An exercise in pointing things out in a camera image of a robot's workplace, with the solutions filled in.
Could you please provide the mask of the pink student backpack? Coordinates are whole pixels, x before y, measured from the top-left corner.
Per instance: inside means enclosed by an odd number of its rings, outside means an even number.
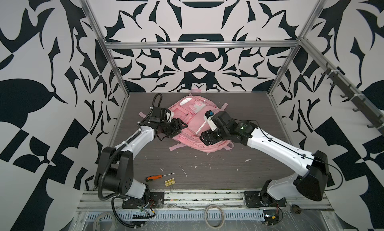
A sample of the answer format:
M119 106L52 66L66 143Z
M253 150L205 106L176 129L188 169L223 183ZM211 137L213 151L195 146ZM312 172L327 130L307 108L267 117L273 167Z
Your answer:
M228 104L224 103L223 106L219 108L209 99L194 95L194 93L198 92L201 92L201 90L193 89L188 96L182 98L169 108L169 110L173 112L174 118L179 118L188 125L181 130L180 134L173 137L173 140L177 141L178 144L170 147L170 151L183 147L190 147L204 153L213 153L221 149L230 151L234 148L232 141L219 141L216 144L206 146L200 140L203 132L211 130L211 127L207 123L205 113L212 111L216 114L219 111L224 111Z

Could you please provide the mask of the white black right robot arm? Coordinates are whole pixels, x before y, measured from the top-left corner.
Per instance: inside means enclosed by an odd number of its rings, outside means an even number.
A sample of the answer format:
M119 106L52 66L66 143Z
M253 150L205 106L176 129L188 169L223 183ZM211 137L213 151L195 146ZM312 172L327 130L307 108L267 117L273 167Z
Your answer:
M227 112L205 113L209 130L200 136L210 146L221 141L231 141L261 151L283 163L294 174L265 183L259 196L263 203L284 198L305 197L319 202L323 199L329 179L328 157L321 151L311 153L296 148L264 131L258 122L236 120Z

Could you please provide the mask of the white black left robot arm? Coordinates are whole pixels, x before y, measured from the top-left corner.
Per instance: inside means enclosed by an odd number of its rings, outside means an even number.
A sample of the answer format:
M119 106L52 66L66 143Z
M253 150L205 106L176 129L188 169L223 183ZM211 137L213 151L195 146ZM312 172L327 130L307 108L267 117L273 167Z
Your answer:
M134 159L137 154L155 138L163 134L173 138L188 125L167 108L153 107L150 113L138 122L137 131L115 147L102 150L95 187L98 198L106 201L112 198L136 199L146 204L150 198L148 185L134 178Z

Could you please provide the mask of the small yellow wooden block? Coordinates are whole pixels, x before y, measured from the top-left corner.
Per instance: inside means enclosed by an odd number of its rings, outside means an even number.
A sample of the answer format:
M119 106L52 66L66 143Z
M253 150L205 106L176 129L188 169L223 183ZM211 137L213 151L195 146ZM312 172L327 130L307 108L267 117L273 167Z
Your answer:
M166 187L169 187L169 186L174 185L175 183L176 183L175 179L172 178L172 179L169 179L169 180L166 180L166 181L165 181L165 186L166 186Z

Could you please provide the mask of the clear tape roll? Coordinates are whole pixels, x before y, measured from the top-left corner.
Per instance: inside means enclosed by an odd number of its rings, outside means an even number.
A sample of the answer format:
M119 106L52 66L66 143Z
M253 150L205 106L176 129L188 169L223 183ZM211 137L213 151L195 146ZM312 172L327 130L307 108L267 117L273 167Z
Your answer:
M210 219L220 219L216 225L211 224ZM223 209L218 205L208 205L204 211L204 220L206 225L211 229L221 229L224 226L226 216Z

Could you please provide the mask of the small green circuit board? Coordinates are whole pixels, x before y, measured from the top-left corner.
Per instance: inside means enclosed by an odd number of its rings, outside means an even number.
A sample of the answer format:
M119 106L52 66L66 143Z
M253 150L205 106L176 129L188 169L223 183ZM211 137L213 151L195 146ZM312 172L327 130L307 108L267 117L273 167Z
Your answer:
M279 224L283 218L284 218L284 213L278 209L277 211L276 210L263 210L263 214L264 214L264 221L263 221L263 224L266 225L266 226L276 226L277 224Z

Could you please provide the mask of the orange handled screwdriver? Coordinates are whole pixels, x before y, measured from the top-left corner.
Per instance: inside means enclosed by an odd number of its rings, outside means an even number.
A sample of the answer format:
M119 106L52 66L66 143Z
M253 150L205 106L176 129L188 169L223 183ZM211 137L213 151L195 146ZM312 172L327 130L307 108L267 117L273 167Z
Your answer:
M165 174L165 175L154 175L154 176L149 176L149 177L146 177L145 181L146 182L152 182L154 180L158 180L158 179L161 179L163 177L166 177L166 176L170 176L170 175L174 175L175 173L170 173L170 174Z

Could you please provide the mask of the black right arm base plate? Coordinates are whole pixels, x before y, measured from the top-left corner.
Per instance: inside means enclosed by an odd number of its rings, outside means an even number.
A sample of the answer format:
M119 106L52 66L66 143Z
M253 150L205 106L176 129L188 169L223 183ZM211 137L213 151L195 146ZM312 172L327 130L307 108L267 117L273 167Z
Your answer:
M286 199L276 200L262 191L245 191L245 203L248 208L286 207Z

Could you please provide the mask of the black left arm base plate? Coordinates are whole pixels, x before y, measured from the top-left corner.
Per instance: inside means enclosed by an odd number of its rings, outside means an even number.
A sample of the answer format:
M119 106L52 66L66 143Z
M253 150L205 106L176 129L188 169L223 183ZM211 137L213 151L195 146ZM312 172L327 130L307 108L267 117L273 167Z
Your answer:
M136 199L129 198L125 199L122 204L123 209L138 209L139 207L143 207L145 209L154 209L157 206L161 206L164 204L165 193L164 192L150 192L147 196L147 200L144 199Z

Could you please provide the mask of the aluminium frame crossbar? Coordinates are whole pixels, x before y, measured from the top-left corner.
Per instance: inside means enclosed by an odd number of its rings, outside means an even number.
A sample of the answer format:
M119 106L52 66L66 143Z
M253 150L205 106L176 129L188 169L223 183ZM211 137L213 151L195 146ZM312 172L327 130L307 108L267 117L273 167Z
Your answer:
M254 48L295 47L294 40L283 41L178 41L178 42L105 42L107 49L172 49L172 48Z

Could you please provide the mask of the grey wall hook rail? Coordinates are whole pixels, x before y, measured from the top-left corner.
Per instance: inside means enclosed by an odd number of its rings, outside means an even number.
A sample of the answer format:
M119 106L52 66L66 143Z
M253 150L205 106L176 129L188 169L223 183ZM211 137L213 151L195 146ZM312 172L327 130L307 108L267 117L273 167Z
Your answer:
M326 70L322 76L331 80L331 87L337 87L343 94L341 98L354 104L353 112L360 112L370 122L368 129L376 129L384 135L384 114L364 95L358 88L349 81L345 75L326 63Z

